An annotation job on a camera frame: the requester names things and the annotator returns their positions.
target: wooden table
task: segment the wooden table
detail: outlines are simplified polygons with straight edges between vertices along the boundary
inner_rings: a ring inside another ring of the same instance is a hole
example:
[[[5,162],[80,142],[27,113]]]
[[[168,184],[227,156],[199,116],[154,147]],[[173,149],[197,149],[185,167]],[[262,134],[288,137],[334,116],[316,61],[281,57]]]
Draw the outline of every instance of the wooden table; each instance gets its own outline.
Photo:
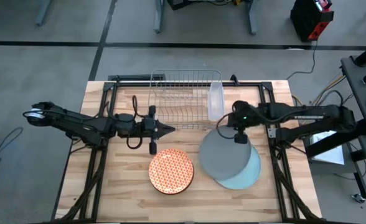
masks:
[[[287,81],[271,81],[277,102],[293,105]],[[88,82],[81,113],[95,115],[100,107],[104,82]],[[260,102],[259,91],[253,87],[225,87],[225,110],[231,111],[236,100],[252,105]],[[118,88],[115,113],[133,113],[131,97],[138,98],[139,113],[148,111],[146,87]],[[288,121],[293,128],[297,121]],[[245,190],[227,190],[212,180],[198,160],[199,145],[207,130],[177,130],[157,142],[158,150],[176,148],[187,152],[194,163],[192,184],[177,195],[164,195],[150,183],[148,167],[152,155],[148,153],[148,139],[137,150],[126,146],[126,140],[112,138],[108,146],[106,169],[101,190],[98,222],[277,222],[281,221],[273,178],[270,151],[264,126],[248,128],[247,135],[261,157],[258,181]],[[304,149],[301,141],[294,142]],[[77,144],[72,150],[83,145]],[[287,150],[295,191],[317,216],[321,216],[316,191],[306,155]],[[68,161],[56,218],[66,214],[81,194],[87,175],[90,150],[73,153]],[[289,200],[286,200],[291,214]]]

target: concrete floor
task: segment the concrete floor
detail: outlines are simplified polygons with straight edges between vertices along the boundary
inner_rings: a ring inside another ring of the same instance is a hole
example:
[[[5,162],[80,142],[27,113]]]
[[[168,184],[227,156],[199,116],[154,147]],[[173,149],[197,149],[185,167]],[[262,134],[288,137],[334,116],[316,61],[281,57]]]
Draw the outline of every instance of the concrete floor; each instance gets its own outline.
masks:
[[[45,25],[36,27],[37,0],[0,1],[0,40],[100,40],[111,0],[53,2]],[[153,1],[119,0],[107,42],[301,45],[287,19],[293,2],[261,1],[257,36],[247,34],[242,7],[203,3],[174,12],[166,5],[164,32],[156,35]],[[335,19],[319,45],[366,46],[366,1],[333,3]],[[360,53],[316,51],[314,73],[290,79],[291,91],[303,102],[313,100],[339,72],[340,59]],[[15,127],[24,128],[1,155],[0,223],[50,219],[70,141],[56,129],[28,125],[21,113],[40,101],[79,111],[95,54],[96,47],[0,46],[0,142]],[[236,74],[241,80],[277,80],[296,70],[309,70],[311,57],[310,50],[106,48],[95,80],[158,68],[211,68],[220,70],[224,79]],[[336,89],[344,97],[351,94],[346,81]],[[328,103],[337,103],[337,98],[329,98]],[[357,119],[362,117],[354,99],[346,106]],[[366,203],[360,205],[349,197],[359,191],[354,181],[333,175],[314,175],[313,179],[324,218],[366,223]]]

